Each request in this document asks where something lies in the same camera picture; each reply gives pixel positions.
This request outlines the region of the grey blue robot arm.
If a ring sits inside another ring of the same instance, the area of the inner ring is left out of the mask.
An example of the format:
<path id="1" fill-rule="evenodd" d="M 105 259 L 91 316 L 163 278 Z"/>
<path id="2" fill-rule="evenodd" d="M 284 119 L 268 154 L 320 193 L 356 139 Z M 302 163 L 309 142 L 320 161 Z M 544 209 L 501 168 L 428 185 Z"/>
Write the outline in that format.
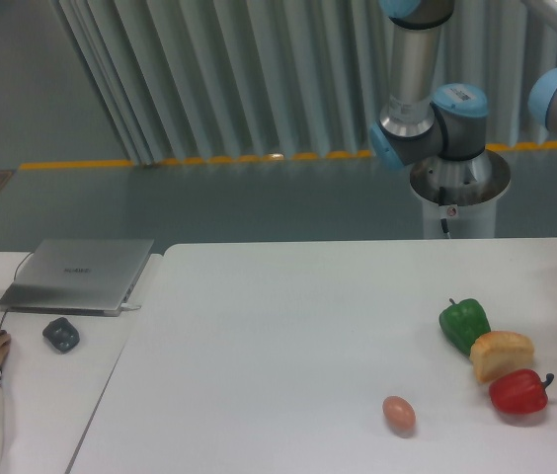
<path id="1" fill-rule="evenodd" d="M 492 238 L 497 203 L 511 171 L 486 146 L 488 101 L 472 85 L 431 92 L 441 27 L 454 1 L 379 1 L 394 26 L 389 98 L 370 127 L 372 150 L 390 169 L 412 165 L 410 187 L 422 204 L 426 239 Z M 557 1 L 523 1 L 557 33 Z M 528 97 L 532 117 L 557 135 L 557 67 Z"/>

